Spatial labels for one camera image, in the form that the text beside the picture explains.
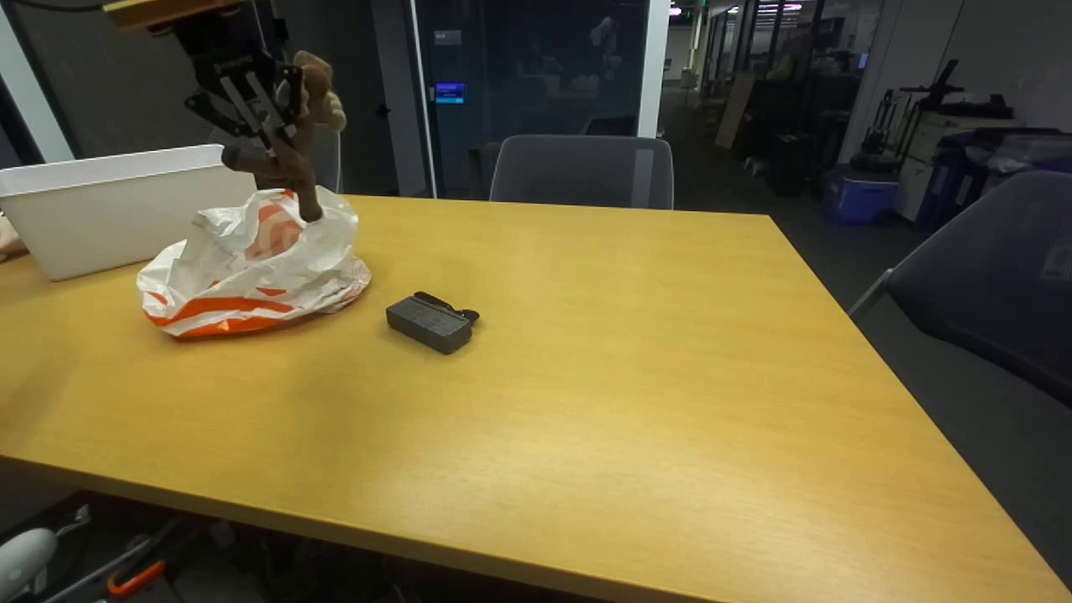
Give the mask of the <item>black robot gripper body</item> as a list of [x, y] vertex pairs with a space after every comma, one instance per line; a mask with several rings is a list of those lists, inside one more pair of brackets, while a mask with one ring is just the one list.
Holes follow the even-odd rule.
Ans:
[[198, 119], [291, 119], [295, 66], [279, 0], [223, 0], [170, 26], [196, 72]]

